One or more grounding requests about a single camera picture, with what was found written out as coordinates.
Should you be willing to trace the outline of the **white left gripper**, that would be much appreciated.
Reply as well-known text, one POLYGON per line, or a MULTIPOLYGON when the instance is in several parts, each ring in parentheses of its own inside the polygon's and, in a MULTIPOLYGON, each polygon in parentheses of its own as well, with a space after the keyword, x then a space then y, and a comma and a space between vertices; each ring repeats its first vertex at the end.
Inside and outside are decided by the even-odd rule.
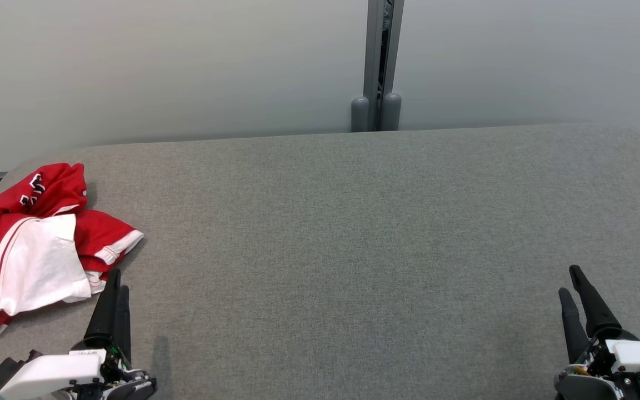
POLYGON ((84 334, 87 348, 0 363, 0 399, 150 399, 157 379, 131 361, 129 287, 121 271, 109 272, 84 334))

